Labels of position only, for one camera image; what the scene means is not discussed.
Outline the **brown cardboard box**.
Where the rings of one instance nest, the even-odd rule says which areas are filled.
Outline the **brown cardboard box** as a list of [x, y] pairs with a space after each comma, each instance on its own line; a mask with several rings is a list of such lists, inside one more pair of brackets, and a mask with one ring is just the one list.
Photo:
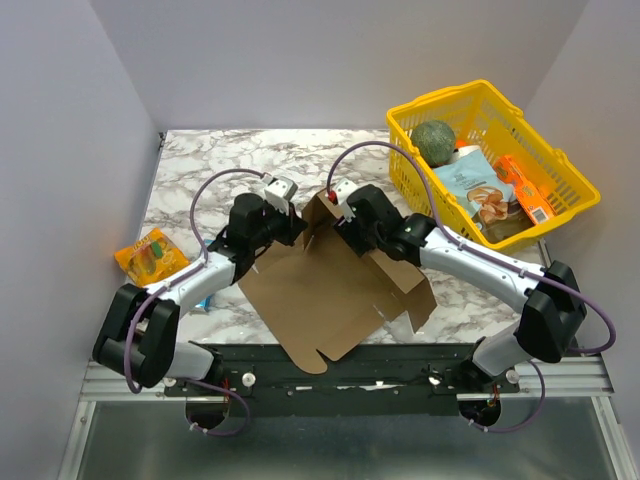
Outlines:
[[424, 273], [374, 250], [357, 256], [334, 228], [325, 193], [306, 204], [308, 227], [292, 247], [274, 244], [239, 286], [303, 372], [322, 374], [378, 330], [406, 315], [419, 330], [437, 303]]

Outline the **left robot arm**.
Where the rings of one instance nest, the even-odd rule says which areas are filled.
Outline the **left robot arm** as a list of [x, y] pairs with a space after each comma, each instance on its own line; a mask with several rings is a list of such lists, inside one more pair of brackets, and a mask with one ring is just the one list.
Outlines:
[[204, 298], [238, 282], [273, 243], [292, 246], [306, 226], [289, 193], [237, 196], [228, 225], [196, 262], [163, 281], [146, 287], [128, 283], [116, 291], [92, 359], [125, 376], [135, 391], [164, 378], [185, 378], [197, 393], [214, 393], [222, 380], [215, 354], [179, 342], [180, 319]]

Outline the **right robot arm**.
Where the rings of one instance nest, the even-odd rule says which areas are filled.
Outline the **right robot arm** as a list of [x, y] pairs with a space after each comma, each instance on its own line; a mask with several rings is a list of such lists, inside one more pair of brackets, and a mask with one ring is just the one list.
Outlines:
[[403, 216], [373, 185], [343, 181], [328, 199], [341, 211], [337, 232], [357, 255], [379, 250], [394, 261], [454, 275], [519, 314], [518, 322], [479, 339], [455, 367], [464, 388], [483, 391], [518, 363], [557, 363], [570, 350], [586, 307], [566, 264], [523, 262], [468, 242], [424, 214]]

